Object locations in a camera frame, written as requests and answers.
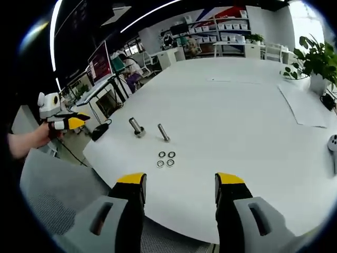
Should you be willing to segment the person's left hand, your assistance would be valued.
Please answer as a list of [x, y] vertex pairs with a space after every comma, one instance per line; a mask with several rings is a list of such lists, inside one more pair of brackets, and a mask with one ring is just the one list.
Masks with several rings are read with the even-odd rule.
[[61, 138], [63, 136], [62, 131], [49, 128], [47, 122], [43, 122], [35, 131], [34, 137], [37, 148], [47, 145], [51, 140], [55, 138]]

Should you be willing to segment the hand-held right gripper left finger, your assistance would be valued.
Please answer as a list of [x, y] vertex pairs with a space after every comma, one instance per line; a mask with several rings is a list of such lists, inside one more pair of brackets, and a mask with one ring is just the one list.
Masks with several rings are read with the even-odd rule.
[[120, 177], [75, 217], [74, 226], [54, 241], [62, 252], [140, 252], [146, 173]]

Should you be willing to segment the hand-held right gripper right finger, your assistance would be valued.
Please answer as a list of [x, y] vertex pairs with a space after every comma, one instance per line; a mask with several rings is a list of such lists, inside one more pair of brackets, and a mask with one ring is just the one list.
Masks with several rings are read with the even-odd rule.
[[243, 179], [216, 173], [215, 204], [220, 252], [294, 252], [283, 215], [252, 196]]

